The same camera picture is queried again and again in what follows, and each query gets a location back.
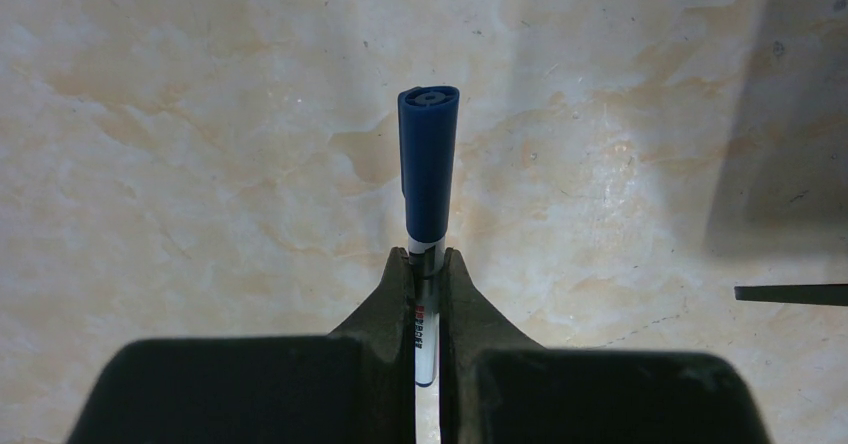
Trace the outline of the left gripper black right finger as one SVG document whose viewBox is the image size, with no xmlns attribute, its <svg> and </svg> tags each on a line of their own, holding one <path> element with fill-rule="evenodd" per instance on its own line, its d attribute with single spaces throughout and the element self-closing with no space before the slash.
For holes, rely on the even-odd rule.
<svg viewBox="0 0 848 444">
<path fill-rule="evenodd" d="M 700 352 L 551 349 L 474 285 L 461 253 L 441 279 L 445 443 L 766 443 L 736 369 Z"/>
</svg>

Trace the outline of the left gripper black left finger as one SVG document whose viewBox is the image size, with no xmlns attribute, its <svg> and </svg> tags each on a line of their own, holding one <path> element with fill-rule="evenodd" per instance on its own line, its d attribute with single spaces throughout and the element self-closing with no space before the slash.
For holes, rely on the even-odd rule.
<svg viewBox="0 0 848 444">
<path fill-rule="evenodd" d="M 72 443 L 412 443 L 412 272 L 325 335 L 132 342 L 98 377 Z"/>
</svg>

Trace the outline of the blue marker cap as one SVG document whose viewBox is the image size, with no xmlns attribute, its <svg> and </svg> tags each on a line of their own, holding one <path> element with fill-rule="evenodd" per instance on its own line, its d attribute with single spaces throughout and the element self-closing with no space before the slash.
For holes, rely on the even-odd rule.
<svg viewBox="0 0 848 444">
<path fill-rule="evenodd" d="M 459 102 L 453 86 L 415 87 L 398 95 L 406 229 L 418 242 L 437 242 L 447 233 Z"/>
</svg>

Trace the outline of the white whiteboard black frame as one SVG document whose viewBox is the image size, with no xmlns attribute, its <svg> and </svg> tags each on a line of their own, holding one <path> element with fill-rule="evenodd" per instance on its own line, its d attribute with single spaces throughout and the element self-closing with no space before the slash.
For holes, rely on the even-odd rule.
<svg viewBox="0 0 848 444">
<path fill-rule="evenodd" d="M 818 306 L 848 306 L 847 284 L 735 286 L 738 301 Z"/>
</svg>

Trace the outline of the white marker pen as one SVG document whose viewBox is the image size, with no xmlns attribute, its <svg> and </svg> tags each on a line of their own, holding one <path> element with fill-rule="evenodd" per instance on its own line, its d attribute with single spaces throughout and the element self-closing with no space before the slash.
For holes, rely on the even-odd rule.
<svg viewBox="0 0 848 444">
<path fill-rule="evenodd" d="M 414 380 L 419 387 L 429 387 L 438 371 L 440 273 L 445 258 L 445 238 L 425 243 L 409 237 L 407 251 L 415 294 Z"/>
</svg>

